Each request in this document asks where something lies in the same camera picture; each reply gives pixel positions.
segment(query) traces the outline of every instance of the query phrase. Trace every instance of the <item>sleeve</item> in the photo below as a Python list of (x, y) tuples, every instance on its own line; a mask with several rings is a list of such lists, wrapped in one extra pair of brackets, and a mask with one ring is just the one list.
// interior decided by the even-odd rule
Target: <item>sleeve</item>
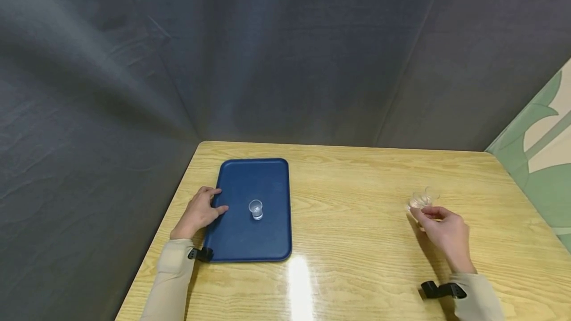
[(192, 247), (190, 239), (174, 239), (165, 244), (141, 321), (184, 321), (188, 284), (194, 267), (194, 260), (187, 257)]
[(500, 300), (485, 276), (469, 273), (454, 273), (452, 283), (458, 284), (467, 294), (455, 299), (456, 317), (460, 321), (504, 321)]

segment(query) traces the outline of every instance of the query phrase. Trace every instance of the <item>wooden table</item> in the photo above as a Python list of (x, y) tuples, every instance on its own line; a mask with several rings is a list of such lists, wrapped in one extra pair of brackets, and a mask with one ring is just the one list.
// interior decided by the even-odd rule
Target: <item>wooden table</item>
[(452, 301), (423, 301), (417, 291), (449, 273), (405, 212), (425, 186), (471, 226), (474, 264), (508, 320), (571, 320), (571, 256), (488, 153), (212, 141), (192, 158), (117, 320), (139, 320), (189, 198), (215, 185), (223, 161), (255, 157), (289, 162), (292, 255), (196, 264), (188, 309), (200, 320), (454, 320)]

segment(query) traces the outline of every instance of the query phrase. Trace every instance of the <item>gray curtain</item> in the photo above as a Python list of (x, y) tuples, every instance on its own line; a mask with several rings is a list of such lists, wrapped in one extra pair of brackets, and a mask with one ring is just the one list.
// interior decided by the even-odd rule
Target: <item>gray curtain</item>
[(203, 140), (483, 150), (566, 0), (0, 0), (0, 315), (110, 320)]

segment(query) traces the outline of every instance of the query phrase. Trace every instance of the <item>clear plastic cup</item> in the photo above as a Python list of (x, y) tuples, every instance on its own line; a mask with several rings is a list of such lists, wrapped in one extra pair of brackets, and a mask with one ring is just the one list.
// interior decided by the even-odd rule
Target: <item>clear plastic cup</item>
[(410, 208), (421, 209), (427, 206), (433, 205), (436, 200), (440, 198), (440, 191), (433, 187), (427, 187), (424, 192), (415, 192), (408, 201), (406, 209), (410, 211)]
[(252, 217), (255, 220), (260, 220), (262, 219), (262, 217), (264, 216), (264, 213), (262, 212), (262, 201), (260, 200), (252, 200), (249, 205), (248, 205), (248, 209), (250, 212), (252, 212)]

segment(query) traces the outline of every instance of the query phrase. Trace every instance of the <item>plastic tray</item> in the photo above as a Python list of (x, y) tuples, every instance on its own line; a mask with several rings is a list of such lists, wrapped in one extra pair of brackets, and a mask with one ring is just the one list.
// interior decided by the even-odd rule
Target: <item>plastic tray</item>
[[(228, 160), (220, 168), (222, 193), (213, 206), (229, 210), (208, 226), (204, 247), (211, 262), (282, 261), (292, 250), (289, 168), (284, 159)], [(254, 220), (249, 202), (260, 200), (263, 217)]]

